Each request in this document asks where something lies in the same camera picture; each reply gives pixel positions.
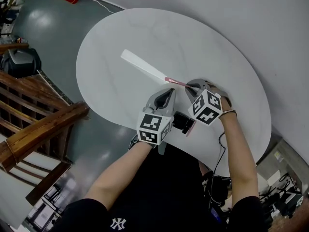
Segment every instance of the gray concrete floor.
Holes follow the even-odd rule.
[[[121,10],[103,4],[113,12]],[[79,0],[77,4],[64,0],[26,0],[13,34],[28,40],[41,58],[42,70],[64,94],[77,102],[83,100],[75,73],[79,47],[89,30],[110,14],[91,0]],[[61,180],[66,196],[62,207],[82,198],[99,174],[127,151],[135,134],[93,111],[89,116],[89,120],[75,125],[70,138],[68,157],[74,165]]]

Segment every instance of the wristband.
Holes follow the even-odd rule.
[[[236,117],[237,117],[237,113],[236,113],[236,111],[235,110],[227,110],[227,111],[224,111],[221,115],[220,115],[220,117],[222,117],[223,115],[225,115],[225,114],[228,114],[228,113],[235,113],[236,114]]]

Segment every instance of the white round table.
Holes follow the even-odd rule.
[[[125,49],[170,78],[185,83],[204,78],[225,90],[254,160],[261,158],[271,135],[268,101],[252,66],[226,38],[184,15],[147,8],[117,12],[88,32],[76,62],[80,92],[103,118],[136,129],[139,112],[159,90],[176,89],[177,111],[189,115],[191,103],[184,87],[161,85],[123,60]],[[220,120],[210,127],[196,123],[188,137],[173,128],[165,141],[214,169],[222,152],[218,137],[223,131]],[[229,176],[227,152],[216,173]]]

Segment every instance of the black cable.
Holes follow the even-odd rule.
[[[219,163],[220,163],[220,161],[221,161],[221,159],[222,159],[222,157],[223,157],[223,155],[224,155],[224,153],[225,153],[225,151],[226,151],[226,148],[225,148],[225,147],[222,145],[222,143],[221,143],[221,138],[222,138],[222,136],[223,136],[224,134],[225,134],[225,132],[223,132],[223,133],[220,135],[219,139],[218,139],[219,144],[220,144],[220,147],[222,147],[222,148],[224,149],[224,151],[223,151],[223,153],[222,153],[220,159],[218,160],[217,165],[216,165],[216,167],[214,168],[214,171],[213,171],[213,175],[212,175],[212,179],[211,179],[211,195],[212,195],[212,184],[213,184],[214,175],[215,175],[216,170],[217,170],[217,167],[218,167],[218,165],[219,165]],[[208,210],[210,210],[210,207],[211,207],[211,197],[210,197],[210,199],[209,199]]]

